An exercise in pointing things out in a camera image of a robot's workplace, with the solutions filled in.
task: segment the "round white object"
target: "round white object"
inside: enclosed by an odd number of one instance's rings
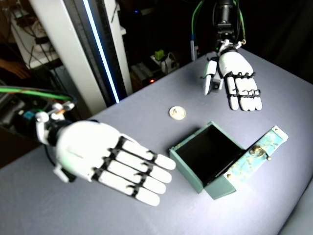
[[[170,109],[170,116],[175,120],[182,120],[186,116],[186,110],[180,106],[174,106]]]

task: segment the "dark background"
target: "dark background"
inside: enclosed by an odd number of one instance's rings
[[[120,0],[121,25],[129,65],[143,60],[160,48],[173,52],[181,65],[190,62],[191,17],[199,1]],[[196,24],[201,55],[215,46],[212,10],[216,0],[205,0]],[[155,6],[141,16],[135,9]],[[244,49],[313,83],[313,1],[240,0],[247,44]]]

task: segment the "green box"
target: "green box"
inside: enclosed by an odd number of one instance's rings
[[[200,193],[213,198],[231,194],[240,188],[288,136],[274,126],[248,150],[226,134],[214,122],[170,149],[178,170]]]

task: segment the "person's hand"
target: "person's hand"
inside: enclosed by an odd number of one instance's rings
[[[0,68],[3,68],[11,73],[14,73],[20,79],[30,78],[28,69],[23,63],[0,59]]]

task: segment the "white robotic hand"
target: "white robotic hand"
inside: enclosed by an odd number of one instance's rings
[[[62,130],[56,145],[54,172],[62,171],[88,181],[98,181],[149,205],[157,206],[172,180],[176,164],[141,146],[113,127],[93,121],[75,122]]]
[[[262,109],[260,90],[254,81],[253,68],[250,63],[237,52],[241,42],[233,45],[223,42],[218,57],[212,58],[205,69],[204,95],[212,90],[221,90],[226,79],[226,91],[232,110],[239,108],[244,111]]]

